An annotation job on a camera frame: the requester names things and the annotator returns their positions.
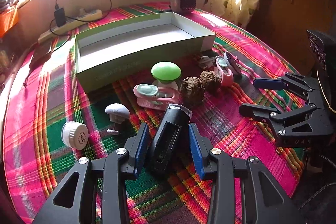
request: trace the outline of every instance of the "flashlight lens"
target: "flashlight lens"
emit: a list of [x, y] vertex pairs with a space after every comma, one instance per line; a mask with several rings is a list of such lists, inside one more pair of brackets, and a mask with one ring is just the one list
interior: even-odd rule
[[185, 106], [182, 106], [182, 105], [169, 104], [167, 109], [180, 109], [189, 116], [189, 119], [191, 119], [191, 117], [193, 116], [193, 112], [190, 109], [187, 109]]

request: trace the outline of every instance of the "wooden cabinet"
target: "wooden cabinet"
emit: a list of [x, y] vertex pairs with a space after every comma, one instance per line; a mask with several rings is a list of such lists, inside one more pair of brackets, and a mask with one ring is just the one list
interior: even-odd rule
[[305, 30], [328, 33], [334, 4], [335, 0], [260, 0], [247, 30], [305, 75], [314, 65]]

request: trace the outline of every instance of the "pink plastic clip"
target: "pink plastic clip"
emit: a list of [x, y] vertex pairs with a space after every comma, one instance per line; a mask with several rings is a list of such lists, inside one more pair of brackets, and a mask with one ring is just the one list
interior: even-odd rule
[[221, 79], [221, 86], [231, 86], [233, 84], [233, 73], [227, 65], [224, 67], [223, 64], [225, 64], [225, 60], [218, 57], [216, 59], [216, 67], [213, 68], [213, 71]]
[[[147, 96], [138, 92], [138, 86], [134, 87], [133, 92], [137, 97], [136, 102], [139, 106], [164, 111], [169, 104], [179, 104], [180, 102], [180, 93], [176, 89], [159, 86], [157, 87], [158, 93], [155, 96]], [[171, 95], [172, 97], [158, 97], [159, 94], [164, 94], [165, 96]]]

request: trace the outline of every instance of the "orange object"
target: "orange object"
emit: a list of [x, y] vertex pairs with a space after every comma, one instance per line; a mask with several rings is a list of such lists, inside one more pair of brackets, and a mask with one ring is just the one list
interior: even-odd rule
[[4, 11], [0, 14], [0, 37], [13, 27], [19, 21], [18, 7], [13, 5], [13, 7]]

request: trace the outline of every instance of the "white jar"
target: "white jar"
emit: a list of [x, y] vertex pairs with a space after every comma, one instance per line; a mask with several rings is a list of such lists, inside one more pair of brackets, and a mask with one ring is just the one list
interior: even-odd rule
[[89, 131], [85, 124], [69, 121], [62, 128], [61, 138], [66, 146], [82, 150], [89, 139]]

